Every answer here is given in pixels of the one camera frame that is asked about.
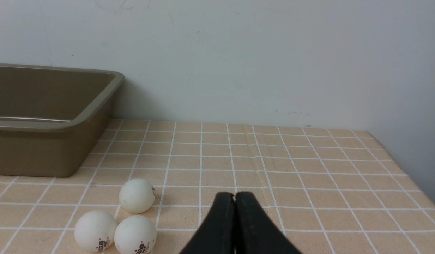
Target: scuff mark on wall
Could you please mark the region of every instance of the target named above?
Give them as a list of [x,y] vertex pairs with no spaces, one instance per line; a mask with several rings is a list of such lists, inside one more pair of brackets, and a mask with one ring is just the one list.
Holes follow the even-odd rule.
[[115,15],[120,15],[124,10],[132,10],[139,1],[136,0],[94,0],[98,8]]
[[172,17],[172,13],[170,11],[169,11],[169,16],[170,16],[170,22],[172,23],[172,27],[175,27],[174,18]]

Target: beige checkered tablecloth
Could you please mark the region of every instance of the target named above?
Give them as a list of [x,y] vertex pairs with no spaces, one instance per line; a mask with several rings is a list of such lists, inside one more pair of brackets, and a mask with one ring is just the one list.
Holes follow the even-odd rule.
[[0,176],[0,253],[83,253],[76,221],[128,217],[134,177],[156,190],[155,254],[178,253],[221,191],[253,192],[304,254],[435,253],[435,205],[368,132],[132,120],[111,120],[72,177]]

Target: tan plastic bin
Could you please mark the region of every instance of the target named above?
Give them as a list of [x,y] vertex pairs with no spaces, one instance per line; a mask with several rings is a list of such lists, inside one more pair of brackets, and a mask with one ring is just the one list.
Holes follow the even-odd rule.
[[114,71],[0,65],[0,175],[74,174],[123,80]]

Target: white grid line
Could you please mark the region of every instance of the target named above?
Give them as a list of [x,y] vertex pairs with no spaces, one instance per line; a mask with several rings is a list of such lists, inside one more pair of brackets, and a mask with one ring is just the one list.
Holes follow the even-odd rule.
[[[122,127],[122,125],[123,125],[123,121],[120,122],[119,130],[120,130],[120,128]],[[112,143],[114,142],[114,140],[115,140],[115,138],[117,137],[117,134],[118,134],[118,133],[119,133],[119,131],[117,130],[117,132],[115,132],[115,134],[114,134],[114,138],[112,138],[112,140],[111,140],[111,143],[109,143],[109,146],[108,146],[108,148],[106,149],[106,152],[109,152],[109,149],[111,148]],[[59,236],[59,239],[58,239],[56,245],[54,246],[53,251],[51,252],[51,254],[55,254],[55,253],[56,253],[56,250],[58,249],[59,245],[61,244],[62,239],[64,238],[64,235],[65,235],[66,229],[69,227],[70,223],[72,223],[72,220],[73,220],[73,218],[75,217],[75,214],[76,214],[76,212],[77,212],[77,210],[78,210],[78,208],[79,208],[79,205],[82,203],[82,200],[84,199],[84,196],[86,195],[87,191],[89,190],[90,186],[92,185],[92,181],[93,181],[93,179],[95,178],[95,175],[97,175],[97,173],[98,173],[98,168],[101,166],[101,163],[103,163],[105,157],[106,157],[106,155],[104,155],[104,156],[101,158],[100,162],[98,163],[98,167],[97,167],[97,169],[95,169],[95,172],[93,173],[92,177],[90,178],[87,187],[85,187],[85,189],[84,189],[84,191],[83,191],[83,193],[82,193],[82,195],[81,195],[80,200],[78,201],[78,203],[77,203],[77,205],[76,205],[76,207],[75,207],[75,209],[74,209],[72,215],[70,216],[70,219],[68,220],[67,224],[65,225],[65,229],[64,229],[64,231],[61,233],[61,236]]]
[[343,193],[341,192],[341,190],[340,190],[340,188],[338,187],[337,182],[335,181],[335,179],[333,179],[333,177],[332,177],[332,175],[330,174],[330,171],[328,170],[327,166],[326,166],[326,165],[324,164],[324,162],[322,161],[321,156],[320,156],[319,153],[316,151],[316,148],[313,147],[313,145],[312,145],[312,148],[313,148],[313,151],[314,151],[314,152],[316,153],[316,155],[318,156],[318,158],[320,159],[321,164],[324,166],[324,169],[326,169],[326,171],[327,171],[327,173],[328,173],[330,179],[332,180],[333,184],[337,187],[337,191],[338,191],[338,193],[340,193],[340,196],[343,198],[345,204],[348,206],[349,211],[351,212],[352,216],[353,216],[353,217],[355,218],[355,220],[357,221],[357,224],[358,224],[358,226],[361,228],[361,231],[363,232],[363,235],[364,235],[364,236],[366,237],[366,239],[368,240],[368,242],[369,242],[369,244],[371,245],[371,247],[373,248],[374,252],[378,254],[376,247],[375,247],[374,244],[371,242],[371,239],[369,238],[368,234],[366,233],[365,229],[363,228],[363,225],[361,225],[361,223],[360,223],[359,219],[357,218],[356,214],[355,214],[354,211],[351,209],[351,206],[349,205],[349,202],[346,200],[345,196],[344,196]]
[[[371,154],[371,156],[374,157],[377,160],[377,162],[379,162],[382,165],[382,167],[389,173],[390,177],[395,180],[395,182],[399,185],[401,190],[403,190],[406,193],[406,195],[416,204],[416,206],[418,208],[422,209],[422,207],[419,205],[419,203],[405,190],[405,188],[399,183],[399,181],[395,177],[392,176],[390,170],[388,170],[387,167],[385,167],[385,165],[383,163],[381,163],[380,160],[378,160],[377,157],[374,156],[374,154],[369,149],[368,149],[368,151]],[[422,212],[424,212],[424,214],[427,216],[427,218],[429,218],[433,222],[433,224],[435,225],[435,220],[429,214],[427,214],[427,212],[424,209],[422,209]]]
[[228,138],[228,147],[230,149],[230,161],[231,161],[231,170],[233,172],[233,184],[235,185],[235,193],[238,193],[238,185],[236,183],[236,172],[235,172],[235,163],[233,162],[233,152],[231,150],[231,141],[230,141],[230,130],[228,129],[227,124],[227,138]]
[[[128,141],[128,140],[119,140],[119,141],[115,141],[114,143],[140,143],[140,141]],[[162,141],[146,141],[146,144],[170,144],[170,142],[162,142]],[[188,143],[188,142],[174,142],[175,144],[186,144],[186,145],[200,145],[200,143]],[[204,143],[204,145],[215,145],[215,146],[226,146],[226,145],[232,145],[232,146],[256,146],[256,144],[243,144],[243,143],[233,143],[233,144],[223,144],[223,143]],[[283,145],[267,145],[267,144],[263,144],[260,146],[274,146],[274,147],[284,147]],[[311,146],[286,146],[286,147],[301,147],[301,148],[311,148]],[[315,148],[338,148],[336,146],[315,146]],[[366,150],[367,148],[362,148],[362,147],[342,147],[345,149],[358,149],[358,150]],[[371,150],[385,150],[383,148],[368,148]],[[99,152],[91,152],[90,154],[103,154],[103,153],[99,153]],[[123,154],[123,155],[134,155],[135,153],[108,153],[108,154]]]
[[[52,231],[61,231],[64,230],[63,227],[0,227],[0,230],[52,230]],[[66,230],[75,230],[75,228],[69,227]],[[196,228],[159,228],[156,231],[196,231]],[[301,229],[285,229],[286,232],[304,232],[304,233],[402,233],[399,230],[301,230]],[[431,233],[435,232],[435,230],[406,230],[405,233]]]
[[[116,129],[106,129],[107,131],[116,131]],[[120,132],[145,132],[145,130],[119,130]],[[172,132],[172,131],[148,131],[148,132]],[[177,132],[177,133],[200,133],[200,132]],[[206,134],[226,134],[227,132],[203,132]],[[295,134],[281,134],[280,132],[277,134],[273,134],[273,133],[256,133],[256,132],[229,132],[230,134],[245,134],[245,135],[283,135],[283,136],[297,136],[297,137],[304,137],[305,135],[295,135]],[[323,135],[308,135],[308,137],[330,137],[330,136],[323,136]],[[374,139],[372,137],[340,137],[338,136],[338,138],[364,138],[364,139]]]
[[[253,131],[253,133],[255,133],[255,127],[253,125],[252,125],[252,131]],[[258,146],[258,139],[257,139],[256,135],[254,135],[254,136],[255,136],[256,147],[258,148],[258,153],[261,154],[260,146]],[[282,230],[283,235],[286,235],[285,227],[283,226],[282,216],[280,216],[280,211],[277,207],[277,201],[275,199],[274,191],[272,190],[271,180],[269,180],[269,175],[267,174],[266,164],[264,164],[263,158],[261,158],[261,163],[263,164],[263,169],[264,169],[264,174],[266,175],[267,184],[269,185],[269,190],[271,191],[272,200],[274,201],[274,206],[276,207],[275,210],[277,212],[278,220],[280,222],[280,230]]]
[[[287,151],[287,153],[288,153],[288,156],[290,157],[290,161],[291,161],[291,163],[293,164],[294,170],[297,172],[297,168],[296,168],[296,165],[295,165],[295,163],[294,163],[294,161],[293,161],[293,159],[292,159],[292,157],[291,157],[290,151],[289,151],[288,149],[286,149],[286,151]],[[297,175],[298,175],[298,178],[299,178],[299,180],[300,180],[300,182],[301,182],[302,189],[305,191],[305,194],[306,194],[306,196],[307,196],[307,198],[308,198],[308,202],[310,202],[311,209],[313,210],[313,213],[314,213],[314,215],[316,216],[316,218],[317,218],[317,220],[318,220],[319,226],[321,227],[322,232],[324,233],[324,237],[326,238],[327,243],[329,244],[330,250],[332,251],[333,254],[335,254],[335,249],[333,249],[332,242],[330,241],[330,238],[329,238],[329,236],[327,235],[327,233],[326,233],[326,231],[325,231],[325,229],[324,229],[324,225],[323,225],[322,222],[321,222],[321,218],[319,218],[318,212],[316,211],[316,209],[315,209],[315,207],[314,207],[313,201],[311,201],[310,195],[309,195],[309,193],[308,193],[308,191],[307,191],[307,189],[306,189],[306,187],[305,187],[305,184],[303,183],[303,180],[302,180],[302,178],[301,178],[301,175],[300,175],[300,174],[297,174]]]
[[34,212],[35,208],[37,207],[37,204],[40,203],[40,201],[42,200],[42,198],[45,196],[45,193],[48,191],[48,189],[50,188],[51,185],[48,185],[45,190],[43,191],[42,195],[38,198],[37,202],[34,204],[34,206],[32,206],[32,209],[29,211],[29,213],[26,215],[26,217],[24,218],[24,220],[21,222],[20,226],[18,227],[17,230],[15,230],[15,233],[12,235],[12,237],[9,239],[9,241],[7,242],[6,246],[4,247],[4,249],[2,249],[1,254],[4,254],[6,252],[6,250],[9,248],[9,246],[11,246],[12,241],[15,239],[16,235],[19,233],[19,231],[21,230],[21,228],[23,228],[23,225],[27,222],[27,220],[29,219],[29,217],[31,217],[31,214]]
[[[319,175],[328,175],[325,173],[317,173]],[[49,183],[15,183],[15,185],[50,185]],[[86,184],[75,184],[75,183],[60,183],[60,184],[52,184],[51,186],[88,186]],[[90,185],[91,187],[122,187],[123,185],[100,185],[100,184],[93,184]],[[153,187],[166,187],[166,188],[172,188],[172,187],[182,187],[182,188],[230,188],[231,186],[197,186],[197,185],[153,185]],[[303,188],[303,187],[282,187],[282,186],[263,186],[263,187],[255,187],[255,186],[238,186],[238,188],[254,188],[254,189],[264,189],[264,188],[273,188],[273,189],[306,189],[306,190],[338,190],[336,188]],[[388,190],[388,189],[382,189],[382,190],[370,190],[370,189],[340,189],[342,191],[358,191],[358,192],[419,192],[422,193],[421,190]]]
[[[338,149],[337,147],[325,147],[326,149],[327,148],[332,148],[332,149]],[[104,155],[104,153],[90,153],[90,154],[93,154],[93,155]],[[169,156],[168,154],[136,154],[136,153],[134,153],[134,154],[128,154],[128,153],[106,153],[106,154],[108,154],[108,155],[150,155],[150,156]],[[177,157],[200,157],[200,155],[176,155],[176,154],[173,154],[172,156],[177,156]],[[230,158],[230,156],[222,156],[222,155],[206,155],[206,156],[203,156],[203,157],[225,157],[225,158]],[[275,156],[233,156],[233,157],[245,157],[245,158],[259,158],[259,157],[264,157],[264,158],[274,158],[274,159],[288,159],[288,158],[286,158],[286,157],[275,157]],[[293,158],[293,159],[316,159],[316,158]],[[346,159],[327,159],[327,160],[329,160],[329,161],[346,161]]]
[[[147,123],[147,129],[146,129],[147,131],[148,131],[148,128],[150,127],[150,123],[151,123],[151,121],[148,121],[148,123]],[[134,173],[134,168],[135,168],[135,166],[136,166],[136,164],[137,164],[137,160],[139,159],[140,150],[142,149],[142,146],[144,145],[145,137],[147,137],[147,131],[145,131],[145,133],[144,133],[144,138],[142,139],[142,142],[140,143],[139,151],[137,152],[137,156],[136,156],[135,159],[134,159],[134,163],[133,163],[133,166],[132,166],[132,168],[131,168],[130,175],[128,176],[128,181],[131,180],[131,177],[132,177],[132,175],[133,175],[133,173]],[[117,206],[117,209],[115,210],[115,213],[114,213],[114,218],[117,219],[121,207],[122,207],[121,204],[119,204],[119,205]]]
[[[332,136],[332,133],[330,133],[329,130],[327,130],[327,131],[329,132],[329,134],[330,134],[330,136],[332,137],[333,141],[336,142],[335,138]],[[340,148],[340,150],[341,150],[341,152],[344,154],[344,156],[346,156],[346,158],[349,159],[349,157],[348,157],[348,155],[346,154],[346,152],[345,152],[342,148]],[[360,173],[359,169],[355,166],[355,164],[352,163],[352,162],[351,162],[351,164],[352,164],[352,166],[354,167],[354,169],[356,169],[357,172]],[[366,185],[369,187],[369,189],[372,190],[372,193],[374,194],[374,196],[376,196],[377,200],[380,202],[380,204],[382,205],[382,207],[383,207],[383,208],[387,208],[387,207],[385,206],[385,204],[382,202],[382,200],[380,200],[380,198],[377,196],[376,192],[371,188],[371,185],[368,183],[368,181],[365,179],[365,177],[364,177],[363,175],[361,175],[361,177],[362,177],[362,179],[364,180],[364,182],[366,183]],[[399,228],[399,230],[401,231],[401,233],[402,233],[402,234],[407,238],[407,240],[411,243],[411,245],[413,246],[413,248],[415,249],[415,251],[416,251],[417,253],[420,253],[420,252],[419,252],[419,249],[415,246],[415,244],[414,244],[413,241],[409,238],[409,236],[408,236],[406,233],[403,232],[403,231],[404,231],[403,228],[399,225],[399,223],[396,221],[396,219],[393,217],[393,215],[390,213],[390,211],[388,211],[388,210],[385,210],[385,211],[388,213],[388,215],[390,216],[390,218],[394,221],[394,223],[395,223],[396,226]]]
[[[82,167],[83,169],[96,169],[97,167]],[[110,168],[110,167],[100,167],[100,169],[132,169],[132,168]],[[166,169],[160,169],[160,168],[135,168],[136,170],[141,169],[149,169],[149,170],[166,170]],[[169,169],[169,170],[190,170],[190,171],[199,171],[200,169]],[[230,171],[231,169],[202,169],[202,171]],[[264,170],[251,170],[251,169],[235,169],[235,171],[248,171],[248,172],[264,172]],[[285,173],[285,174],[322,174],[327,175],[328,173],[322,173],[322,172],[307,172],[307,171],[274,171],[274,170],[268,170],[268,172],[271,173]],[[394,175],[394,176],[408,176],[406,174],[388,174],[388,173],[330,173],[331,175]],[[48,183],[14,183],[15,185],[47,185]],[[86,185],[83,183],[53,183],[53,185]]]
[[[169,153],[169,159],[167,160],[167,169],[165,170],[165,177],[164,177],[164,186],[162,188],[162,192],[161,192],[161,198],[159,199],[159,205],[162,205],[162,201],[164,199],[164,191],[165,191],[165,186],[167,183],[167,175],[169,174],[169,167],[170,167],[170,159],[172,158],[172,148],[174,148],[174,139],[175,139],[175,131],[177,129],[177,122],[175,122],[174,125],[174,133],[172,135],[172,143],[170,145],[170,153]],[[161,216],[161,207],[158,208],[158,215],[156,216],[156,230],[158,230],[158,224],[159,224],[159,217]]]
[[6,193],[6,191],[11,187],[11,185],[13,183],[15,183],[15,181],[17,180],[18,177],[15,177],[10,183],[4,183],[2,182],[2,184],[7,184],[7,186],[4,188],[4,190],[1,192],[0,194],[0,198],[4,195],[4,193]]
[[203,123],[200,123],[200,169],[199,169],[199,189],[198,189],[198,226],[201,225],[201,174],[202,174],[202,166],[201,166],[201,158],[203,154]]
[[[14,205],[14,206],[33,206],[35,203],[12,203],[0,202],[0,205]],[[77,204],[51,204],[39,203],[37,206],[76,206]],[[80,204],[79,207],[118,207],[119,205],[106,205],[106,204]],[[199,207],[198,205],[153,205],[152,207]],[[201,207],[211,207],[211,205],[201,205]],[[302,210],[358,210],[358,211],[421,211],[422,208],[343,208],[343,207],[305,207],[305,206],[262,206],[262,208],[288,208],[288,209],[302,209]],[[435,208],[425,208],[426,210],[435,211]]]

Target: ping pong ball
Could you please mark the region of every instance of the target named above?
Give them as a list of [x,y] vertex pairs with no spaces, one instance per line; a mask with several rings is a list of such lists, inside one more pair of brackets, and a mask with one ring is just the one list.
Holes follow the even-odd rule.
[[127,212],[138,214],[147,211],[155,201],[155,189],[148,180],[131,179],[119,193],[120,205]]
[[156,243],[156,227],[145,216],[133,215],[115,230],[115,247],[121,254],[145,254]]
[[112,215],[100,210],[83,215],[75,226],[75,241],[83,250],[99,252],[114,242],[117,222]]

